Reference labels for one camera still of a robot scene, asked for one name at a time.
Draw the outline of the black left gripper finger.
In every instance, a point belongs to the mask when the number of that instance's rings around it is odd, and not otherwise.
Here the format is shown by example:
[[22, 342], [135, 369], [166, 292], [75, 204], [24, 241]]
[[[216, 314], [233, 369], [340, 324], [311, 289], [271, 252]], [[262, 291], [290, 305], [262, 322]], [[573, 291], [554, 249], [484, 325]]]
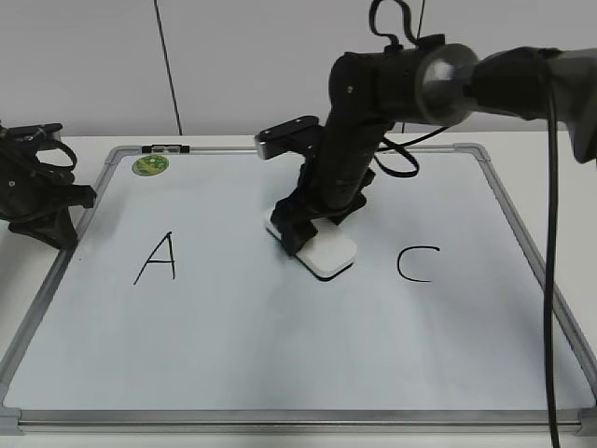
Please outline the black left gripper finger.
[[92, 208], [96, 202], [96, 191], [89, 185], [60, 186], [56, 189], [56, 196], [64, 207]]
[[51, 212], [29, 222], [8, 224], [16, 234], [34, 238], [56, 249], [76, 247], [78, 237], [67, 208]]

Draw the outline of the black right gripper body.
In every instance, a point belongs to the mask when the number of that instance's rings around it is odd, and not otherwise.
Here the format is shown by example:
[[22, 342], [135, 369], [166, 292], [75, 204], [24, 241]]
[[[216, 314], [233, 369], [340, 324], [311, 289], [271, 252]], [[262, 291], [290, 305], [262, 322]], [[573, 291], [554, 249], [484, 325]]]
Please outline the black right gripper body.
[[398, 121], [421, 116], [415, 88], [429, 55], [422, 49], [346, 52], [334, 62], [322, 137], [291, 193], [309, 219], [338, 215], [363, 195], [385, 135]]

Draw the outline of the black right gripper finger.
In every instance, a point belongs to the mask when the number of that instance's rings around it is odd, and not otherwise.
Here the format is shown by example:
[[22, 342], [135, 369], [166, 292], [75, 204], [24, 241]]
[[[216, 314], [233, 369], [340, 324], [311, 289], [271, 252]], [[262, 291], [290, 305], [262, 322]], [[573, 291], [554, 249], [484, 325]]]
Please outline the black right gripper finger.
[[355, 211], [363, 208], [367, 203], [367, 198], [364, 195], [356, 195], [351, 204], [343, 210], [340, 214], [330, 216], [327, 219], [335, 225], [340, 225], [341, 222]]
[[271, 223], [280, 233], [282, 248], [289, 256], [297, 255], [317, 234], [305, 206], [290, 198], [285, 198], [274, 206]]

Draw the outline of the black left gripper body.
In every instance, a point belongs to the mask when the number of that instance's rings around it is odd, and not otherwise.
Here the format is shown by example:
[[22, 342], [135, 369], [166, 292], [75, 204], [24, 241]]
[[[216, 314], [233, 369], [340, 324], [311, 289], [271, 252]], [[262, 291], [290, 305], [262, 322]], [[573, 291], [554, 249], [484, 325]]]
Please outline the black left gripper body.
[[[35, 218], [48, 206], [49, 193], [74, 182], [76, 154], [61, 139], [24, 141], [13, 139], [1, 128], [1, 218], [19, 222]], [[60, 150], [67, 165], [42, 162], [37, 154]]]

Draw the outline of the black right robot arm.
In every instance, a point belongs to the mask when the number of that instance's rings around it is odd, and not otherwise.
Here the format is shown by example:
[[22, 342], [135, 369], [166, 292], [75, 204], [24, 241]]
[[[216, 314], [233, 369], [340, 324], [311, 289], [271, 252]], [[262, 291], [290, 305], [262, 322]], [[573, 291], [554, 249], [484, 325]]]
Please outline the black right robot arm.
[[520, 47], [479, 59], [468, 47], [347, 52], [328, 81], [330, 112], [298, 185], [271, 220], [289, 255], [363, 207], [371, 162], [398, 122], [449, 128], [474, 112], [563, 123], [576, 161], [596, 158], [596, 52]]

